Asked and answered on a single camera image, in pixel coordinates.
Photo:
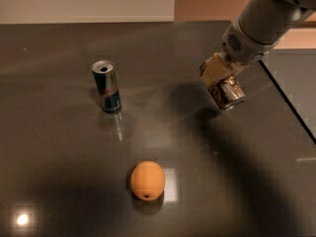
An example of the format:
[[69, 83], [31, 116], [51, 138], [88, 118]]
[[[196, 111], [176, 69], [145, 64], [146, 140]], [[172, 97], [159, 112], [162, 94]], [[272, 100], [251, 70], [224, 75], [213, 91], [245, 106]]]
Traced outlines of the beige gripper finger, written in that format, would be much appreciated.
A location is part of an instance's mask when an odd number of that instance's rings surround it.
[[200, 78], [205, 87], [209, 88], [231, 74], [237, 76], [249, 67], [249, 64], [233, 61], [226, 52], [216, 52], [199, 67]]

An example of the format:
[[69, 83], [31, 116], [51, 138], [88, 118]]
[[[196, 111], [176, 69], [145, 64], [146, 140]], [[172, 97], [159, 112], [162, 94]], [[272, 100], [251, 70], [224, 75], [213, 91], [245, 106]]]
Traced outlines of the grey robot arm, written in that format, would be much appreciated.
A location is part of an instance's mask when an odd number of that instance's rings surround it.
[[206, 87], [262, 59], [316, 10], [316, 0], [250, 0], [222, 36], [222, 51], [200, 67]]

